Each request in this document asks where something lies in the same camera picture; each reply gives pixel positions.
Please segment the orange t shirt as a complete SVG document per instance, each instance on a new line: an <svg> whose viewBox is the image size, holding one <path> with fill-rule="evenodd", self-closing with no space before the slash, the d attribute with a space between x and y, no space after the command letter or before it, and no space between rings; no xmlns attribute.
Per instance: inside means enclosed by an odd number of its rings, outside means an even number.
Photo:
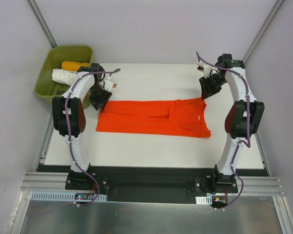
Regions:
<svg viewBox="0 0 293 234"><path fill-rule="evenodd" d="M98 132L209 138L206 103L199 97L155 101L109 101L98 116Z"/></svg>

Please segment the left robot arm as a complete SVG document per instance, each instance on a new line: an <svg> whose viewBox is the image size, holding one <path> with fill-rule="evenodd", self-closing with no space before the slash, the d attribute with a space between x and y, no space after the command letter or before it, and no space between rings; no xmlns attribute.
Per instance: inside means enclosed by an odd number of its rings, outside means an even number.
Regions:
<svg viewBox="0 0 293 234"><path fill-rule="evenodd" d="M112 96L110 77L112 71L106 71L100 64L82 66L68 90L61 96L52 99L52 115L55 130L63 137L71 161L66 179L67 190L91 190L98 187L92 177L87 148L84 145L83 133L86 127L83 101L100 112Z"/></svg>

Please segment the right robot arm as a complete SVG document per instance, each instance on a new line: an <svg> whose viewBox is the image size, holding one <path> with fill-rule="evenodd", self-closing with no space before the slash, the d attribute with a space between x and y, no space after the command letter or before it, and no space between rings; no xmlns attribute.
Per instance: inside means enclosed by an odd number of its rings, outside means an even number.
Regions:
<svg viewBox="0 0 293 234"><path fill-rule="evenodd" d="M203 100L218 94L228 84L233 104L225 119L227 139L223 153L210 176L197 183L205 193L233 191L236 185L236 164L243 147L251 146L251 136L256 134L265 105L254 97L246 79L244 62L234 60L231 54L222 54L215 64L198 56L198 70L204 73L199 79Z"/></svg>

